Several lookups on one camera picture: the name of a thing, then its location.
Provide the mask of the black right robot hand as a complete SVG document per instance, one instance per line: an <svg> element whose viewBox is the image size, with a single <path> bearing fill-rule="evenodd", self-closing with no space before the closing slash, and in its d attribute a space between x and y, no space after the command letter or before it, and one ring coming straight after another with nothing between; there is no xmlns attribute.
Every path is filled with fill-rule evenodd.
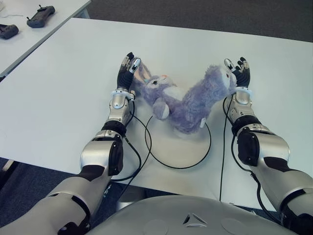
<svg viewBox="0 0 313 235"><path fill-rule="evenodd" d="M237 87L248 88L250 84L250 68L247 60L241 57L237 66L229 59L224 59L225 66L235 75Z"/></svg>

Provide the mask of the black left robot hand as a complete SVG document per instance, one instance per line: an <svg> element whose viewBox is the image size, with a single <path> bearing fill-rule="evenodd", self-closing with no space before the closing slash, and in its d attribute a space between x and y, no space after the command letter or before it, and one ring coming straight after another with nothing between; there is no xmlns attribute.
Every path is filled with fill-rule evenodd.
<svg viewBox="0 0 313 235"><path fill-rule="evenodd" d="M117 75L117 88L129 89L133 79L134 73L139 68L141 59L135 57L132 52L129 52L122 60L118 75Z"/></svg>

